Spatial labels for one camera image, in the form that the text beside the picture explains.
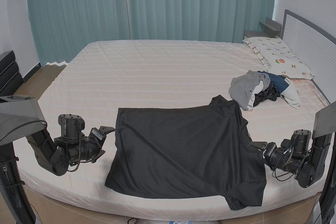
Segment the clothing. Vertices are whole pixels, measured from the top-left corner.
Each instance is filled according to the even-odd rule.
[[[245,75],[232,79],[229,94],[243,110],[248,110],[247,105],[251,99],[252,92],[260,81],[263,81],[262,90],[266,90],[270,84],[269,76],[265,73],[249,70]]]
[[[290,79],[285,78],[285,81],[289,84],[289,86],[281,93],[281,97],[283,97],[290,106],[298,109],[301,104],[301,99],[297,89]]]
[[[265,100],[276,101],[278,97],[280,97],[278,89],[275,87],[273,82],[270,82],[266,90],[261,91],[258,94],[255,94],[253,107],[257,106],[260,102],[263,102]]]
[[[248,111],[252,111],[252,108],[253,108],[253,104],[254,104],[254,100],[255,100],[255,94],[258,94],[259,92],[261,92],[263,90],[263,87],[264,87],[264,83],[263,81],[261,80],[259,85],[256,86],[252,92],[252,95],[251,95],[251,98],[250,98],[250,101],[249,101],[249,104],[247,105],[247,110]]]
[[[261,206],[263,152],[250,146],[235,100],[180,109],[119,108],[105,186],[152,199],[221,195],[231,210]]]
[[[258,72],[267,74],[271,82],[274,83],[277,90],[281,93],[281,97],[285,99],[290,106],[296,109],[299,108],[301,104],[301,99],[295,85],[289,78],[283,75],[275,75],[265,71],[258,71]]]

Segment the mattress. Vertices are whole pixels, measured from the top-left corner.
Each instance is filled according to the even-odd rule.
[[[88,135],[92,127],[115,126],[119,107],[184,108],[207,105],[228,93],[233,77],[264,70],[245,44],[203,41],[128,40],[88,44],[49,86],[39,100],[52,138],[60,136],[58,115],[81,115]],[[327,105],[309,80],[294,79],[301,97],[299,109],[284,100],[266,100],[243,111],[253,141],[280,146],[296,129],[313,129],[315,113]],[[220,220],[275,209],[315,195],[327,175],[309,188],[292,177],[279,182],[266,167],[267,185],[261,207],[229,209],[222,196],[193,199],[145,199],[123,195],[104,186],[116,153],[114,133],[95,163],[81,164],[75,173],[57,177],[39,167],[25,139],[14,142],[19,171],[30,188],[46,196],[99,212],[152,220]],[[329,167],[331,151],[326,159]]]

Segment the blue garment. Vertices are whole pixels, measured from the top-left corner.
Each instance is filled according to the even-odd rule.
[[[287,89],[287,87],[289,86],[289,84],[285,81],[286,77],[283,75],[275,75],[265,71],[258,71],[258,72],[267,74],[271,82],[274,83],[275,87],[278,89],[278,92],[280,93],[283,92],[285,89]]]

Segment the gray headboard frame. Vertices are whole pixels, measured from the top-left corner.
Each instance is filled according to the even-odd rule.
[[[309,27],[313,28],[314,30],[316,30],[317,32],[319,32],[320,34],[322,34],[324,37],[326,37],[327,39],[329,39],[336,46],[336,38],[335,37],[333,37],[331,34],[327,33],[322,28],[318,27],[316,24],[313,24],[309,20],[307,20],[305,18],[302,18],[301,16],[299,16],[299,15],[297,15],[297,14],[289,11],[288,9],[285,10],[285,14],[283,16],[283,24],[282,24],[281,34],[280,34],[280,38],[281,39],[283,39],[283,36],[284,36],[287,15],[290,15],[290,16],[296,18],[297,20],[303,22],[304,24],[308,25]],[[314,85],[316,86],[316,88],[321,92],[321,94],[323,94],[323,96],[325,97],[325,99],[330,104],[330,101],[325,96],[325,94],[323,93],[323,91],[319,88],[319,86],[315,83],[314,79],[312,81],[313,81]]]

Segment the black furniture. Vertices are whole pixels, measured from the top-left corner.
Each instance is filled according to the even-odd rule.
[[[245,30],[244,39],[249,38],[249,37],[271,37],[272,38],[272,37],[280,36],[281,24],[277,23],[276,21],[268,17],[266,17],[265,22],[259,21],[259,23],[264,26],[264,31],[258,32],[258,31]]]
[[[0,96],[13,95],[23,83],[13,51],[0,55]]]

